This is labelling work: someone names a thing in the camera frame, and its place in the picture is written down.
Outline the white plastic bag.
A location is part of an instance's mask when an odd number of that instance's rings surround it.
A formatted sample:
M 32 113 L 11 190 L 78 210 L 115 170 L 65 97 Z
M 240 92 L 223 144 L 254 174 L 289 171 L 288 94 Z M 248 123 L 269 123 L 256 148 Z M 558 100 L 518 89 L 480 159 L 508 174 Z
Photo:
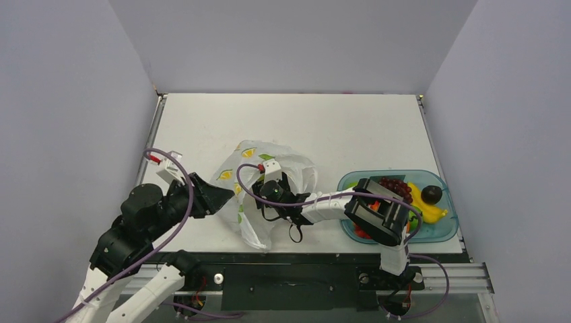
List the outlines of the white plastic bag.
M 314 162 L 291 147 L 243 140 L 210 180 L 210 184 L 234 193 L 216 216 L 246 245 L 269 251 L 271 231 L 283 217 L 253 195 L 267 201 L 293 203 L 296 195 L 315 191 L 317 178 Z

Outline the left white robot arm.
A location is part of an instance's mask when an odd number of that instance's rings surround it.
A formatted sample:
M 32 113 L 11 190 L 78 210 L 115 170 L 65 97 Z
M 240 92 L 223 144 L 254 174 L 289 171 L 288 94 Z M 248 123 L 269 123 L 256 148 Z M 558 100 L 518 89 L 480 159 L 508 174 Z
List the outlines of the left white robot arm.
M 211 185 L 195 173 L 172 180 L 167 191 L 156 184 L 133 188 L 121 214 L 98 239 L 77 300 L 60 322 L 140 322 L 176 289 L 198 286 L 198 262 L 185 251 L 176 252 L 157 277 L 115 308 L 141 266 L 188 220 L 215 214 L 233 197 L 232 190 Z

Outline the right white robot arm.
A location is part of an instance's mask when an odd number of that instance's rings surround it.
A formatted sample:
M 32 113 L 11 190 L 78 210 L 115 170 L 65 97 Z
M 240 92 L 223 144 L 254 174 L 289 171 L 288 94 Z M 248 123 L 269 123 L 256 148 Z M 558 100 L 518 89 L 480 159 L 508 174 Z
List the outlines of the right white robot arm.
M 388 287 L 407 277 L 408 241 L 420 229 L 422 212 L 406 198 L 368 178 L 333 193 L 299 193 L 287 180 L 266 180 L 246 192 L 260 209 L 271 207 L 292 227 L 348 219 L 380 245 L 380 278 Z

